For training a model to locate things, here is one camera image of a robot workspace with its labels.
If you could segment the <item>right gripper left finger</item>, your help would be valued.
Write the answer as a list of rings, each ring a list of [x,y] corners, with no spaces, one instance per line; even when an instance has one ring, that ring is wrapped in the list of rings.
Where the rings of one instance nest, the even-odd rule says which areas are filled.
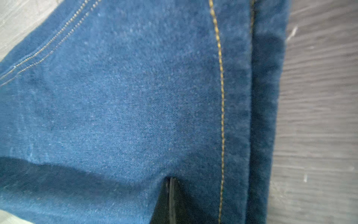
[[[150,224],[169,224],[169,185],[170,178],[166,177],[161,185],[158,200]]]

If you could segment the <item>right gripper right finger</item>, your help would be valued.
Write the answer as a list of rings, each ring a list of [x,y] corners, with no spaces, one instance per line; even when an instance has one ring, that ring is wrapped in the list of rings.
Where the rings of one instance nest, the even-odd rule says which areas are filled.
[[[187,209],[185,194],[177,178],[169,178],[169,223],[193,224]]]

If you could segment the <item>dark blue denim skirt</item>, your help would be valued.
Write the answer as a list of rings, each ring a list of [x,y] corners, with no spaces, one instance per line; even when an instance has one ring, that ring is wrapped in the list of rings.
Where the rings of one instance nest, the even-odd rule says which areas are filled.
[[[289,1],[64,1],[1,61],[1,209],[264,224]]]

